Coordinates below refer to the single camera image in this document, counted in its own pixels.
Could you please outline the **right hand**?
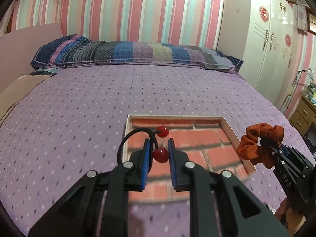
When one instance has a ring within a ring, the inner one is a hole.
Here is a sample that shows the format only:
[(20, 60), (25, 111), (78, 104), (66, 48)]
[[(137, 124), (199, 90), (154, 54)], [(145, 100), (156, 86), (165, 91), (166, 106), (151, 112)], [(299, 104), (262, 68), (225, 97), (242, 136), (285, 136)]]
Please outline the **right hand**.
[(287, 231), (289, 236), (294, 236), (294, 234), (302, 227), (306, 221), (303, 214), (294, 211), (290, 206), (288, 198), (286, 197), (281, 203), (274, 216), (280, 221), (283, 216), (285, 216), (287, 222)]

